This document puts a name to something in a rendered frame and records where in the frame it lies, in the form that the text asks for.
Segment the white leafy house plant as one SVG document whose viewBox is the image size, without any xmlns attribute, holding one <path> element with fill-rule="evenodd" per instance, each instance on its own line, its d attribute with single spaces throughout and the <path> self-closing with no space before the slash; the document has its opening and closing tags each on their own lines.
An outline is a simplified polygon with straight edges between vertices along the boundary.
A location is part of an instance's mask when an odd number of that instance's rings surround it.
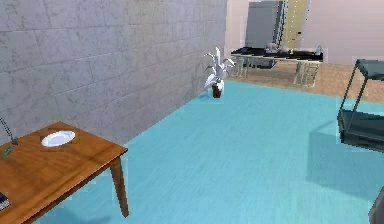
<svg viewBox="0 0 384 224">
<path fill-rule="evenodd" d="M 215 55 L 207 53 L 207 56 L 212 58 L 213 65 L 207 67 L 207 70 L 211 69 L 212 73 L 206 79 L 204 87 L 211 87 L 213 97 L 220 98 L 222 92 L 224 91 L 223 75 L 228 73 L 228 69 L 233 68 L 235 63 L 232 59 L 229 58 L 222 59 L 221 51 L 218 47 L 216 47 L 215 50 Z"/>
</svg>

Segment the grey fridge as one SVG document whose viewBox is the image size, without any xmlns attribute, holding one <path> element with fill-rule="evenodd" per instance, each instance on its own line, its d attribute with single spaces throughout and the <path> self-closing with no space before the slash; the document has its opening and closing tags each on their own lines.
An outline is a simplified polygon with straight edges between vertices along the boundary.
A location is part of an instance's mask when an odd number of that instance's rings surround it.
<svg viewBox="0 0 384 224">
<path fill-rule="evenodd" d="M 245 46 L 251 53 L 263 53 L 269 43 L 278 43 L 284 1 L 260 0 L 250 2 Z"/>
</svg>

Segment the black top long table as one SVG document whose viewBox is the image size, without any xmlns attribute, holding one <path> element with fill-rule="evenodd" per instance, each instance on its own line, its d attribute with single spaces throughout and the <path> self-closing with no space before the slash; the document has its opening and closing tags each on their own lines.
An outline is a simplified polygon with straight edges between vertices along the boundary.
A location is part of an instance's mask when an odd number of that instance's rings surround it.
<svg viewBox="0 0 384 224">
<path fill-rule="evenodd" d="M 235 59 L 243 59 L 240 65 L 248 72 L 249 68 L 273 68 L 278 61 L 296 64 L 294 84 L 314 87 L 319 66 L 323 63 L 323 53 L 288 50 L 271 52 L 264 48 L 242 47 L 231 52 Z"/>
</svg>

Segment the dark green metal shelf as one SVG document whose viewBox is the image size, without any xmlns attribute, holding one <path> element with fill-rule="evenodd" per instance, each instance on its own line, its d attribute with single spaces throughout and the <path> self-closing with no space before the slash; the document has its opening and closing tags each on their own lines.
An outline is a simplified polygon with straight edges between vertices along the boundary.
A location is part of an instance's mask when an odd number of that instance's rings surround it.
<svg viewBox="0 0 384 224">
<path fill-rule="evenodd" d="M 344 104 L 357 70 L 364 79 L 353 109 L 348 110 L 344 108 Z M 369 80 L 384 81 L 384 61 L 356 60 L 337 114 L 340 142 L 384 153 L 384 115 L 357 110 Z"/>
</svg>

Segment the pale yellow room door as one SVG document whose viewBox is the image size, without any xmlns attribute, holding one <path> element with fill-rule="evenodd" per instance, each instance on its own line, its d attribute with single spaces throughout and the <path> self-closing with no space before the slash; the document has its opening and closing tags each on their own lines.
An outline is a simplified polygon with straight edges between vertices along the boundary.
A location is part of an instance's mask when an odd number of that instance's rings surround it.
<svg viewBox="0 0 384 224">
<path fill-rule="evenodd" d="M 284 0 L 284 3 L 286 7 L 281 45 L 298 49 L 303 39 L 310 0 Z"/>
</svg>

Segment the dark grey rounded object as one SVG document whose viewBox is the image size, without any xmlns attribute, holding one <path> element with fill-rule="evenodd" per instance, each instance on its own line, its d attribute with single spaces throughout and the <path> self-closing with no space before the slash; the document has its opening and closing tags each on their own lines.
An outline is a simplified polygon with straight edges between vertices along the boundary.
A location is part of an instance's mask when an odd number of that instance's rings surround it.
<svg viewBox="0 0 384 224">
<path fill-rule="evenodd" d="M 377 195 L 368 217 L 369 224 L 384 224 L 384 186 Z"/>
</svg>

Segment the dark blue book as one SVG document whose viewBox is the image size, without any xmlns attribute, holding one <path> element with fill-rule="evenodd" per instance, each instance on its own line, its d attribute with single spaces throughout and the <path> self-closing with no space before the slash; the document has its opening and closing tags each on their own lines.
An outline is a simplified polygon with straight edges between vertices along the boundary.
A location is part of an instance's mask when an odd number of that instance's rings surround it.
<svg viewBox="0 0 384 224">
<path fill-rule="evenodd" d="M 0 192 L 0 211 L 7 208 L 9 205 L 10 205 L 10 202 L 8 197 Z"/>
</svg>

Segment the brown wooden table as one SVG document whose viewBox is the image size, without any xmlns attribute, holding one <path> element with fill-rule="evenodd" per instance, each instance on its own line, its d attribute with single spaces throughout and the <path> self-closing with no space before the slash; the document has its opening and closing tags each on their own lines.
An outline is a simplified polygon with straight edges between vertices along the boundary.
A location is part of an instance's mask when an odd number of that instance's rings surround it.
<svg viewBox="0 0 384 224">
<path fill-rule="evenodd" d="M 73 131 L 67 144 L 45 147 L 44 137 Z M 112 174 L 121 213 L 129 215 L 121 156 L 127 149 L 64 122 L 56 122 L 0 145 L 0 192 L 10 205 L 0 224 L 32 224 L 104 170 Z"/>
</svg>

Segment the white round plate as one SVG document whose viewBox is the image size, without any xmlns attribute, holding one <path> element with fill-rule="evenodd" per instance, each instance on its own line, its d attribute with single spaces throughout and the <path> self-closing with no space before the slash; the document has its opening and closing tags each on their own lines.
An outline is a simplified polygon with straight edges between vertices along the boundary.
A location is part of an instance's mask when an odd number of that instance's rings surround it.
<svg viewBox="0 0 384 224">
<path fill-rule="evenodd" d="M 73 131 L 58 131 L 44 137 L 41 144 L 45 147 L 57 147 L 69 143 L 75 136 Z"/>
</svg>

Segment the thin grey desk lamp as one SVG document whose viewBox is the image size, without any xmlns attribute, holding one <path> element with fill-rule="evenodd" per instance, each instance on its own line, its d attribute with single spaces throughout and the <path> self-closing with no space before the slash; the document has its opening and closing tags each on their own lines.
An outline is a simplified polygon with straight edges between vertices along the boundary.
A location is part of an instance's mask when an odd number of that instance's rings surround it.
<svg viewBox="0 0 384 224">
<path fill-rule="evenodd" d="M 18 145 L 18 138 L 12 134 L 10 128 L 8 127 L 7 123 L 3 118 L 0 118 L 0 123 L 5 129 L 7 135 L 10 137 L 12 145 Z"/>
</svg>

